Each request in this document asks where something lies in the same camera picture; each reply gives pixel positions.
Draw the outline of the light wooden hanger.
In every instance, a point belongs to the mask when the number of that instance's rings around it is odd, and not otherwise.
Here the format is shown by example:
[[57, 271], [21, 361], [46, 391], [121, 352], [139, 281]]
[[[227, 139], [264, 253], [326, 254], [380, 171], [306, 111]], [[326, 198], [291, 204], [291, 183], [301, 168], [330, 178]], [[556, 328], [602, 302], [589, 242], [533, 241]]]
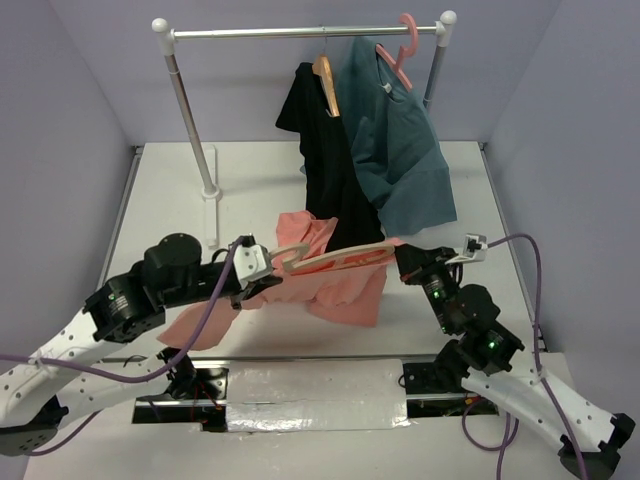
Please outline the light wooden hanger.
[[366, 245], [348, 247], [304, 259], [310, 252], [310, 245], [295, 243], [279, 247], [269, 252], [271, 260], [280, 259], [281, 269], [290, 275], [302, 275], [323, 271], [378, 264], [391, 259], [402, 241], [387, 240]]

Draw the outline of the salmon pink t shirt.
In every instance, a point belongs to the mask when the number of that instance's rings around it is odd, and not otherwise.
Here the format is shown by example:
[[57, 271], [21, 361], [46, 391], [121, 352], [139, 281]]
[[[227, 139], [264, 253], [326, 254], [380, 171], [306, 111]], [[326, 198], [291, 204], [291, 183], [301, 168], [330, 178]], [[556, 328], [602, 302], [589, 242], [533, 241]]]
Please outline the salmon pink t shirt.
[[[281, 213], [276, 226], [278, 247], [308, 244], [303, 259], [328, 253], [328, 242], [338, 225], [338, 219], [316, 219], [308, 211]], [[387, 278], [387, 265], [392, 255], [376, 262], [367, 262], [373, 253], [351, 255], [340, 269], [307, 270], [289, 274], [282, 268], [282, 257], [276, 259], [274, 273], [283, 278], [281, 284], [244, 300], [241, 309], [234, 309], [229, 298], [216, 301], [203, 331], [190, 350], [208, 350], [218, 345], [241, 310], [258, 310], [265, 305], [302, 304], [305, 310], [320, 319], [337, 324], [374, 327]], [[188, 306], [156, 338], [165, 346], [181, 349], [192, 336], [207, 308], [208, 300]]]

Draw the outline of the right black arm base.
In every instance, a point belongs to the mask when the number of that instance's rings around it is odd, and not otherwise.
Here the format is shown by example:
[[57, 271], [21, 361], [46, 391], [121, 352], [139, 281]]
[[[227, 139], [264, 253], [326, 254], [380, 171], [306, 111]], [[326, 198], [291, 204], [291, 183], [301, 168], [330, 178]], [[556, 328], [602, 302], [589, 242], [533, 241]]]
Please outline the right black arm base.
[[496, 415], [497, 408], [478, 394], [461, 387], [452, 373], [436, 361], [434, 355], [409, 356], [401, 359], [403, 371], [397, 379], [406, 395], [410, 419], [461, 416], [476, 402], [474, 415]]

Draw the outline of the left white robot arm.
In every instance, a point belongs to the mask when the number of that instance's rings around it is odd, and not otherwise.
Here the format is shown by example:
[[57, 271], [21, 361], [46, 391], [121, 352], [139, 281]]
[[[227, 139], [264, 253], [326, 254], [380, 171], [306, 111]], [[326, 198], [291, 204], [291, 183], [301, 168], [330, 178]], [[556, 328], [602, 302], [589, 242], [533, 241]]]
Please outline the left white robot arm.
[[[1, 453], [41, 456], [69, 423], [136, 397], [196, 392], [198, 374], [187, 353], [222, 299], [239, 307], [281, 283], [268, 250], [253, 236], [225, 249], [222, 262], [202, 261], [200, 242], [174, 233], [147, 249], [131, 269], [108, 279], [73, 319], [28, 357], [7, 356], [1, 376]], [[97, 364], [166, 321], [169, 308], [202, 302], [205, 310], [181, 348], [138, 354], [124, 374]]]

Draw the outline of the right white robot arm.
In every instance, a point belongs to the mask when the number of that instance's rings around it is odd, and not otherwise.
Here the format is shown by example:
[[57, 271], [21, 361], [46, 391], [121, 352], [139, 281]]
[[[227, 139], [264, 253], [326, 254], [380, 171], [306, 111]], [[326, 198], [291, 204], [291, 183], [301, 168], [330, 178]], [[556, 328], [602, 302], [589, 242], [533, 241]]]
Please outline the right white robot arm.
[[450, 339], [426, 363], [404, 367], [409, 394], [466, 390], [489, 400], [537, 432], [578, 478], [609, 479], [635, 422], [583, 398], [545, 368], [505, 326], [486, 287], [461, 285], [453, 275], [453, 249], [402, 245], [395, 258], [402, 283], [421, 287]]

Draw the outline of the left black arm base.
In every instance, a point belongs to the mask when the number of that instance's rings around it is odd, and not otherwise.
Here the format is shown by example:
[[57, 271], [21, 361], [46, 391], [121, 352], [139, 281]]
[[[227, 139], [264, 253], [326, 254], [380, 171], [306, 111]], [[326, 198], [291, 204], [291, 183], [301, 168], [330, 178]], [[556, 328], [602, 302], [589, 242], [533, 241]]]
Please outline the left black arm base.
[[228, 363], [182, 360], [169, 379], [164, 393], [136, 399], [134, 425], [188, 424], [204, 432], [227, 431]]

